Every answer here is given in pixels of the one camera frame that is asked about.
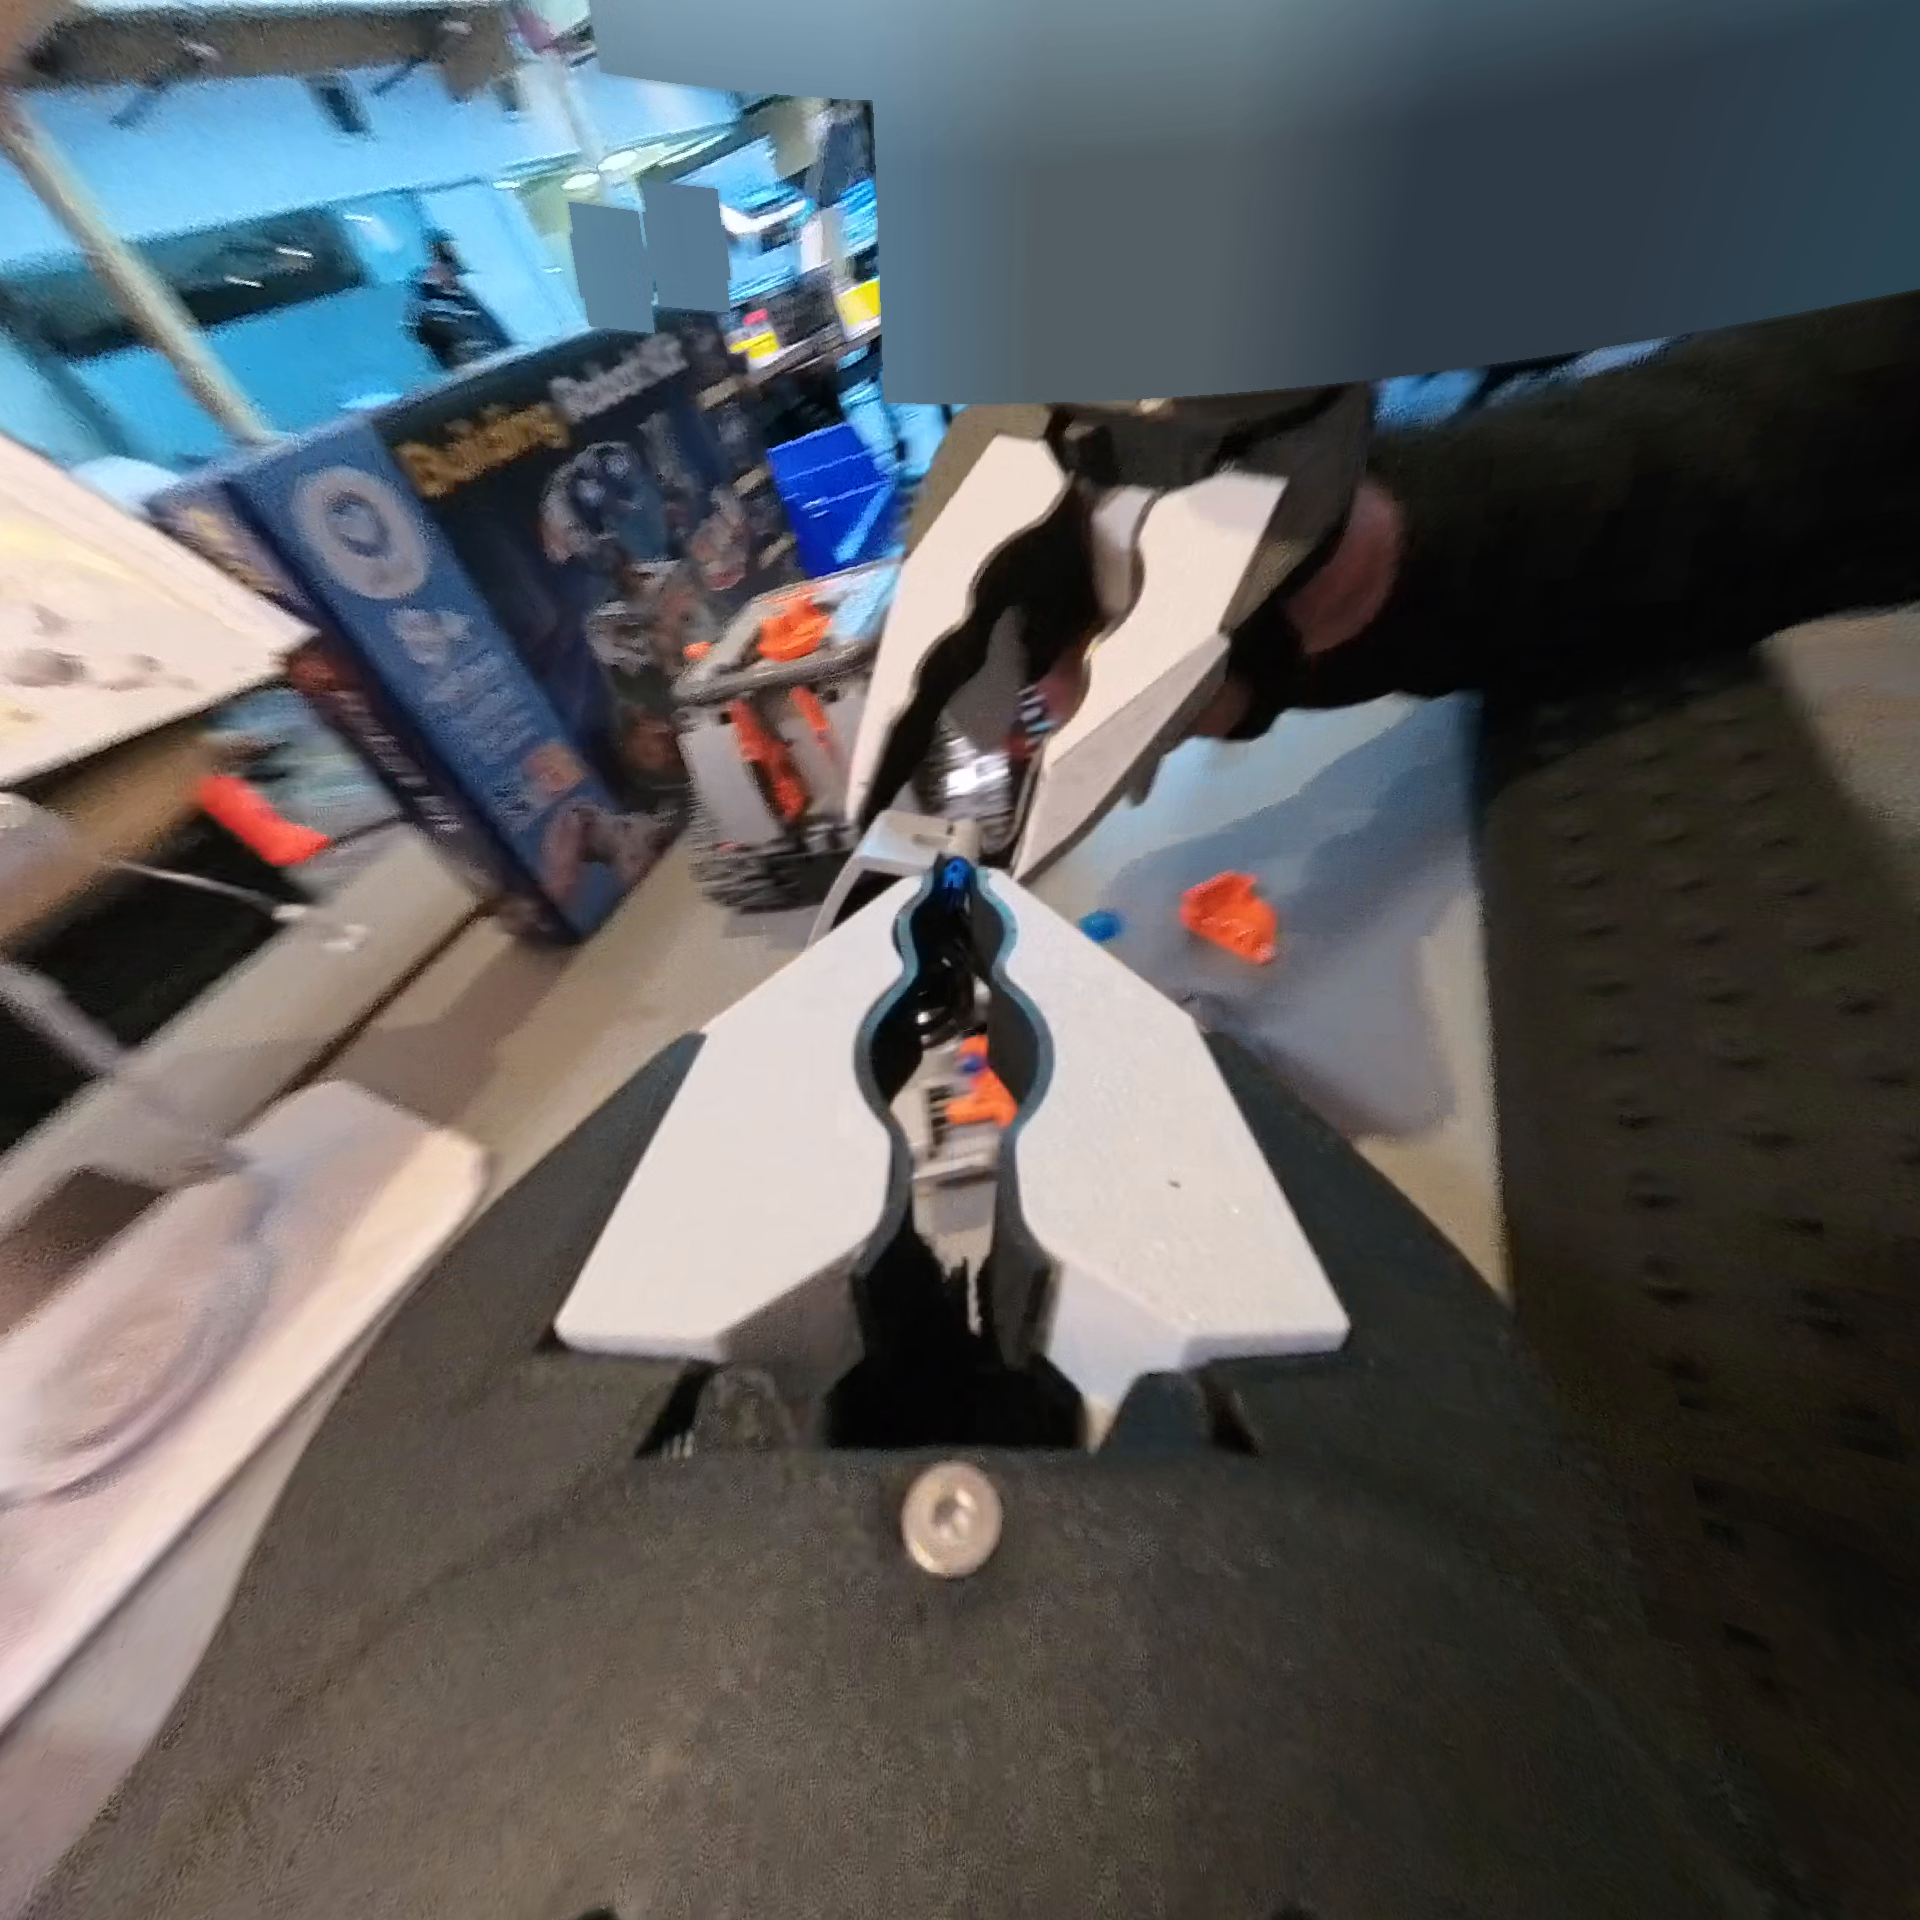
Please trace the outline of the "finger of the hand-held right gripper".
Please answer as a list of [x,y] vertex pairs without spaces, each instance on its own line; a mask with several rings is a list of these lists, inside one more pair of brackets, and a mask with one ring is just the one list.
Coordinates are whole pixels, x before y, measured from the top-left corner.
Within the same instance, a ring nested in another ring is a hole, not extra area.
[[1282,476],[1226,469],[1142,512],[1133,599],[1072,661],[1072,707],[1025,789],[1015,880],[1040,880],[1108,812],[1149,791],[1224,681],[1230,616],[1287,492]]
[[1041,439],[993,436],[900,563],[847,764],[847,815],[870,827],[933,744],[952,695],[1044,563],[1072,544],[1072,483]]

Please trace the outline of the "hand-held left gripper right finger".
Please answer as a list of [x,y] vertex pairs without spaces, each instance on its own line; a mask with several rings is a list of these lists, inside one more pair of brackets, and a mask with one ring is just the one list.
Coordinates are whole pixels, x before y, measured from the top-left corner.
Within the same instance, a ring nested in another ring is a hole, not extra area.
[[975,881],[1015,1096],[988,1261],[1009,1365],[1188,1374],[1338,1350],[1350,1316],[1192,1016],[1017,881]]

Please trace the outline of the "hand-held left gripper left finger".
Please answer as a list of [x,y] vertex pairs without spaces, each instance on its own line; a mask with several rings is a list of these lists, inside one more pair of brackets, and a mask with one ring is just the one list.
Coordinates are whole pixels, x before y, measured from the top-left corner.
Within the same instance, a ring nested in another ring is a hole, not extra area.
[[893,885],[700,1032],[565,1299],[604,1358],[854,1358],[850,1270],[890,1190],[857,1036],[900,972]]

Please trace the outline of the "black toy wheel hub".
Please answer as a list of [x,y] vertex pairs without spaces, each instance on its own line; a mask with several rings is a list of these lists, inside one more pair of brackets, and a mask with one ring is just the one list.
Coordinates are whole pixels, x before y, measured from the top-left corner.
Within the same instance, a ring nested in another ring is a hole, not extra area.
[[969,895],[934,894],[905,919],[908,1011],[924,1054],[985,1028],[975,911]]

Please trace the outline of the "person's right forearm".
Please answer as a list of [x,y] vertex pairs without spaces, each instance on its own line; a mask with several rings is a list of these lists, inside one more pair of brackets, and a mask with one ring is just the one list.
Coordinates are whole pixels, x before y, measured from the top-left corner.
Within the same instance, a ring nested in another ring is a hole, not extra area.
[[1718,327],[1383,436],[1401,520],[1319,704],[1561,689],[1917,593],[1917,292]]

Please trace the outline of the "person's right hand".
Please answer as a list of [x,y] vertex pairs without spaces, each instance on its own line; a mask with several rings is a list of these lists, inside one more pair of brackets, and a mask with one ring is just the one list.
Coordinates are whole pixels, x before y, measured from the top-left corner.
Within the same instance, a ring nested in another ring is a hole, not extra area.
[[1287,593],[1287,619],[1303,655],[1325,655],[1378,621],[1401,571],[1404,542],[1401,502],[1378,480],[1364,477],[1341,533]]

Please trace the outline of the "blue plastic bin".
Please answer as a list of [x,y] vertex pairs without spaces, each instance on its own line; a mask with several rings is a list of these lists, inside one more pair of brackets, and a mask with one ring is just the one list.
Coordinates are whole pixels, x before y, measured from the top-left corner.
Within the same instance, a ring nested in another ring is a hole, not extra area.
[[898,487],[850,423],[832,423],[768,449],[802,571],[829,574],[898,553]]

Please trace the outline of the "grey orange axle assembly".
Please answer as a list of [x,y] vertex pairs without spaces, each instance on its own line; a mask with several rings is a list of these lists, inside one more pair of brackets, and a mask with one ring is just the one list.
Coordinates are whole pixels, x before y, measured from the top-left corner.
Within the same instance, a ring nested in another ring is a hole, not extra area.
[[898,1101],[914,1185],[940,1190],[988,1184],[1017,1101],[989,1057],[985,1030],[946,1040],[920,1055]]

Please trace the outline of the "tracked toy brick robot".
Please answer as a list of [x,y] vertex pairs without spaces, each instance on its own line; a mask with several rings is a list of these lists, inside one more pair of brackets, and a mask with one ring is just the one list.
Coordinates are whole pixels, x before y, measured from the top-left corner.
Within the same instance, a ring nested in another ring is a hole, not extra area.
[[685,649],[687,864],[716,904],[815,907],[852,855],[852,749],[900,568],[877,559],[760,591],[721,638]]

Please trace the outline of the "orange brick piece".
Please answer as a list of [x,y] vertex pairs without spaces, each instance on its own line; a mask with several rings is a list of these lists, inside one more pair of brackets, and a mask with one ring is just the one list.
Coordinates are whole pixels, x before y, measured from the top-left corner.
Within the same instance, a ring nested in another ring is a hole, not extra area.
[[1246,870],[1221,870],[1184,889],[1184,931],[1230,957],[1263,968],[1280,955],[1280,911]]

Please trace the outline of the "grey dome brick assembly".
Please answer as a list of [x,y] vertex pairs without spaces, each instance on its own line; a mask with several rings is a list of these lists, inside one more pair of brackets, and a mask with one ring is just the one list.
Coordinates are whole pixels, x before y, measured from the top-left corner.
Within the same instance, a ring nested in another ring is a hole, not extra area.
[[847,855],[832,880],[806,935],[806,947],[821,943],[841,921],[881,895],[893,881],[920,880],[948,856],[978,861],[982,849],[981,822],[888,807]]

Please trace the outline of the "blue toy kit box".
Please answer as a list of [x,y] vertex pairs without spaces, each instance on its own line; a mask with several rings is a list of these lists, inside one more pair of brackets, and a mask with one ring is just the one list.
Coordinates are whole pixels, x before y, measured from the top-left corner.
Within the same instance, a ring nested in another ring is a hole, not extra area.
[[794,542],[717,317],[594,328],[148,502],[302,621],[284,676],[518,937],[589,939],[689,812],[673,681]]

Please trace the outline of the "black dimpled mat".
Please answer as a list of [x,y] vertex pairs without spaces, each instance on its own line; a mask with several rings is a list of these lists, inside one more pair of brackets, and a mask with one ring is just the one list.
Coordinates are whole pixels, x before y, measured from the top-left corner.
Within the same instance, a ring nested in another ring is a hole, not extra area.
[[1916,915],[1760,655],[1496,699],[1505,1270],[1805,1916],[1916,1916]]

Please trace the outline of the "open instruction booklet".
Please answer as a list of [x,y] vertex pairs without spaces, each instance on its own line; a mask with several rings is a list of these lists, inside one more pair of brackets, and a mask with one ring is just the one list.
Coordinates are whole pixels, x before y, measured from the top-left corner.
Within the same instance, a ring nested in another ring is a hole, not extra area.
[[273,684],[305,623],[1,439],[1,789]]

